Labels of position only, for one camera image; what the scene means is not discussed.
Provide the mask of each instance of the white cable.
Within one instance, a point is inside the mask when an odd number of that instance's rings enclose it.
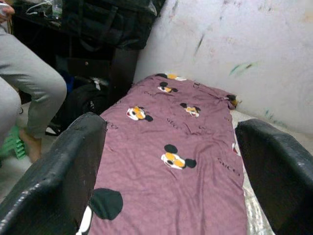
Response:
[[[28,13],[28,12],[29,12],[29,10],[31,10],[31,9],[37,7],[37,6],[44,5],[44,4],[51,4],[51,2],[52,2],[53,0],[44,0],[44,1],[45,1],[45,2],[41,2],[41,3],[37,4],[37,5],[31,6],[30,8],[28,8],[28,9],[26,10],[25,14],[27,14],[27,15],[38,14],[38,12],[37,12],[37,13],[35,13],[35,12]]]

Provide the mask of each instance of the white wall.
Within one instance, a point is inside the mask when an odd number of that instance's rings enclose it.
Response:
[[[241,112],[312,134],[313,1],[167,0],[134,80],[164,71],[237,94]]]

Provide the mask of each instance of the hand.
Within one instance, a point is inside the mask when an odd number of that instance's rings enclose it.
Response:
[[[14,9],[11,6],[4,8],[3,12],[6,14],[6,16],[0,15],[0,24],[5,21],[9,21],[12,18],[12,15],[14,15],[15,13]]]

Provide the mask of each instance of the cartoon mouse face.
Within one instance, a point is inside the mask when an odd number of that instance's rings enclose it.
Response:
[[[160,86],[157,87],[159,90],[163,91],[163,92],[178,92],[178,90],[176,88],[171,88],[167,86],[167,82],[161,82]]]
[[[187,106],[186,103],[181,103],[180,105],[181,105],[181,107],[183,107],[186,110],[186,112],[190,113],[191,116],[199,117],[199,111],[201,111],[201,109],[199,107],[197,107],[197,106],[189,107],[189,106]]]
[[[156,76],[160,76],[160,77],[164,77],[164,78],[176,80],[176,81],[186,81],[187,80],[186,78],[179,77],[176,74],[172,74],[172,73],[158,73]]]
[[[133,108],[129,108],[126,112],[126,115],[132,120],[147,120],[152,121],[153,118],[150,115],[146,115],[145,111],[142,107],[135,106]]]
[[[182,159],[177,154],[178,150],[174,145],[168,144],[164,147],[164,149],[166,153],[161,156],[161,159],[168,167],[182,170],[185,169],[187,166],[190,168],[194,168],[197,165],[196,160]]]

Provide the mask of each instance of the bottle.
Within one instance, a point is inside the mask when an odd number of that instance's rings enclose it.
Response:
[[[52,17],[59,20],[62,16],[62,0],[52,1]]]

